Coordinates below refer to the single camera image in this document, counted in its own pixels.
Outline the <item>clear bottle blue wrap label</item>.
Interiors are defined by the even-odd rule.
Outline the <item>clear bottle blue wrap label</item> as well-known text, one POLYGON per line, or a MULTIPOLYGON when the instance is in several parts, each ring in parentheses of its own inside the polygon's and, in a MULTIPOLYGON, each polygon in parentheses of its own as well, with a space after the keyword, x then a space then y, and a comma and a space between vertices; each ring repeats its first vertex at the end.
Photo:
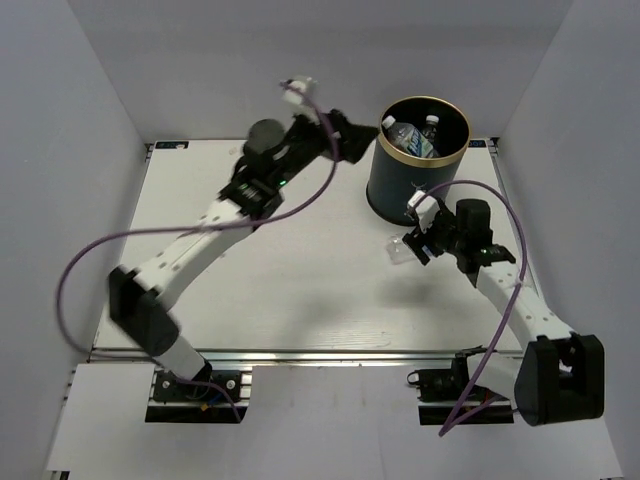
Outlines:
POLYGON ((414 253, 400 236, 391 237, 386 244, 385 250, 394 265, 400 265, 416 259, 414 253))

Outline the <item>small bottle green-blue label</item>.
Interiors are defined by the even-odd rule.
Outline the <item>small bottle green-blue label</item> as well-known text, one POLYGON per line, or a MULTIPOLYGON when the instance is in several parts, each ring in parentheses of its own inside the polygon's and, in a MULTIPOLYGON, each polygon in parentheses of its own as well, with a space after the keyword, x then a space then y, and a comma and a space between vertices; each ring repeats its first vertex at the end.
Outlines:
POLYGON ((381 126, 390 144, 403 153, 417 158, 439 157, 433 141, 411 123, 399 122, 388 115, 381 126))

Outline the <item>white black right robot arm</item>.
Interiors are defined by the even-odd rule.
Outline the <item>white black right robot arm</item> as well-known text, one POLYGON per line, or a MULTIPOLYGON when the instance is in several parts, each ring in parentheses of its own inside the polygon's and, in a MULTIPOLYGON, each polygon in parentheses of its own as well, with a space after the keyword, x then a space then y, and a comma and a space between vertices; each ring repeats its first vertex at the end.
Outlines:
POLYGON ((487 347, 460 352, 452 364, 453 390, 472 399, 487 389, 512 402, 530 426, 601 417, 603 344, 593 334, 577 333, 520 279, 515 257, 493 239, 489 204, 463 199, 450 210, 443 200, 418 190, 407 209, 417 225, 404 244, 422 264, 453 256, 524 351, 520 360, 487 347))

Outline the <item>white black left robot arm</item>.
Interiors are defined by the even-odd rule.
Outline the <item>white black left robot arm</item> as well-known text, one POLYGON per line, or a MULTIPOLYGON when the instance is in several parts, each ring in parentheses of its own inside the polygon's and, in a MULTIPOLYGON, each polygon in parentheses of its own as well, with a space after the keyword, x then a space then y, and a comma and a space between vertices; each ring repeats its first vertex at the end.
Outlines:
POLYGON ((297 115, 290 127, 274 119, 256 122, 229 183, 194 228, 140 266, 108 276, 110 320, 153 361, 177 376, 177 387, 199 399, 211 387, 211 368, 181 335, 170 311, 181 294, 215 260, 274 216, 282 188, 318 157, 336 154, 355 164, 378 130, 351 123, 332 110, 323 126, 297 115))

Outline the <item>dark blue gold-rimmed bin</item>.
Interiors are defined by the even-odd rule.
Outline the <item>dark blue gold-rimmed bin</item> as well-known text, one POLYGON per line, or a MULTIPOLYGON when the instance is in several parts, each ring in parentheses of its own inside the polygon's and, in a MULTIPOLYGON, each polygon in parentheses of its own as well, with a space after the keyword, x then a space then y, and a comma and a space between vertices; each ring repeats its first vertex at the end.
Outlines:
POLYGON ((373 159, 366 185, 366 198, 371 209, 385 221, 411 226, 414 221, 405 214, 406 204, 417 189, 427 191, 454 179, 471 140, 471 126, 464 113, 454 104, 435 97, 410 96, 395 101, 380 119, 393 117, 421 130, 429 115, 436 116, 434 155, 423 158, 412 146, 403 149, 393 144, 385 127, 376 138, 373 159))

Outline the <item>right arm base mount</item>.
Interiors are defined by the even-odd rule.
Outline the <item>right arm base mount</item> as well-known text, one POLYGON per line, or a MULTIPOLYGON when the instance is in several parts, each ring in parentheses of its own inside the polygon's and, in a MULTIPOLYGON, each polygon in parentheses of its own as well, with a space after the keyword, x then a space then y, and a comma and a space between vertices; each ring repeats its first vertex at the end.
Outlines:
MULTIPOLYGON (((421 426, 442 426, 462 389, 454 383, 449 369, 421 369, 410 372, 407 384, 418 399, 421 426)), ((506 425, 514 423, 515 410, 508 400, 500 399, 486 409, 464 420, 463 425, 506 425)))

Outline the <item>aluminium table edge rail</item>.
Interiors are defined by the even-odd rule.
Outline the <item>aluminium table edge rail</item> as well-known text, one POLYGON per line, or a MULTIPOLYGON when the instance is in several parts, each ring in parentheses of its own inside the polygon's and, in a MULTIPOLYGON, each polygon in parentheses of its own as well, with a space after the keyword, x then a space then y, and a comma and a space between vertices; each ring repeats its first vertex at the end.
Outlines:
POLYGON ((447 366, 456 350, 292 350, 292 349, 199 349, 212 364, 301 366, 447 366))

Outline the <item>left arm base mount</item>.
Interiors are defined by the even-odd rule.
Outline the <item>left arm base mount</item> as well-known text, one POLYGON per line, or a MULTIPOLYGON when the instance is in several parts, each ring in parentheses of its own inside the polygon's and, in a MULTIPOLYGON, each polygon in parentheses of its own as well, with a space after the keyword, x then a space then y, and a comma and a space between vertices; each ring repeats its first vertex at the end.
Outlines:
POLYGON ((252 374, 242 370, 214 370, 208 380, 227 392, 239 417, 226 397, 210 386, 186 385, 175 376, 157 369, 152 378, 146 423, 236 424, 249 405, 252 374))

